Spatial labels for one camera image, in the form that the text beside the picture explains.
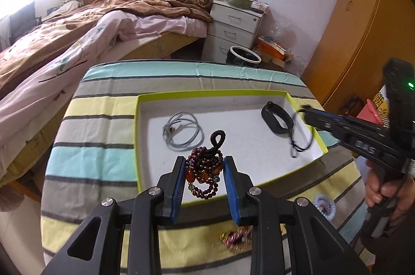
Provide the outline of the person's right hand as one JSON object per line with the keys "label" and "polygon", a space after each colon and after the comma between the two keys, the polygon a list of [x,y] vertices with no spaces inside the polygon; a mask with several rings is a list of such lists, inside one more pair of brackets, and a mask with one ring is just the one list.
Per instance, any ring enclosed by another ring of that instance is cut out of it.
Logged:
{"label": "person's right hand", "polygon": [[392,180],[381,185],[381,182],[374,173],[373,163],[366,162],[369,172],[365,183],[365,202],[368,207],[374,207],[375,204],[382,202],[384,198],[393,198],[397,201],[395,211],[390,217],[390,220],[399,220],[406,215],[414,207],[414,179],[406,178],[403,185],[402,180]]}

